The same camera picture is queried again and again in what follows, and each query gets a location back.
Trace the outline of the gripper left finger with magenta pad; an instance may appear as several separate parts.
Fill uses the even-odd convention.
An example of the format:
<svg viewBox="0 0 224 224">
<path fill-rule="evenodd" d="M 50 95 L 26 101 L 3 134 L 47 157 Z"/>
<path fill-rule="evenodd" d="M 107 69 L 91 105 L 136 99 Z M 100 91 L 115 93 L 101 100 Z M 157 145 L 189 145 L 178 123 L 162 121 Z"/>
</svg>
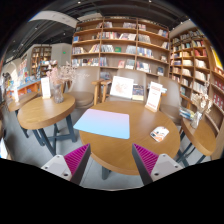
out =
<svg viewBox="0 0 224 224">
<path fill-rule="evenodd" d="M 75 183 L 76 185 L 79 185 L 82 180 L 90 154 L 91 147 L 89 144 L 86 144 L 73 150 L 65 156 L 54 156 L 51 160 L 42 166 L 42 169 L 72 183 Z"/>
</svg>

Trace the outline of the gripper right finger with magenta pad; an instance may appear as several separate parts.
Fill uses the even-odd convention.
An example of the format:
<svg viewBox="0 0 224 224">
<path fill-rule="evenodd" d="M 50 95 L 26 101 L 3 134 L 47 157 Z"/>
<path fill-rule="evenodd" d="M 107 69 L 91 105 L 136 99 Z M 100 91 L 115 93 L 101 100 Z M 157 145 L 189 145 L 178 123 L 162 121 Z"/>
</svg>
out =
<svg viewBox="0 0 224 224">
<path fill-rule="evenodd" d="M 158 155 L 137 144 L 132 145 L 132 155 L 144 185 L 182 169 L 182 166 L 167 154 Z"/>
</svg>

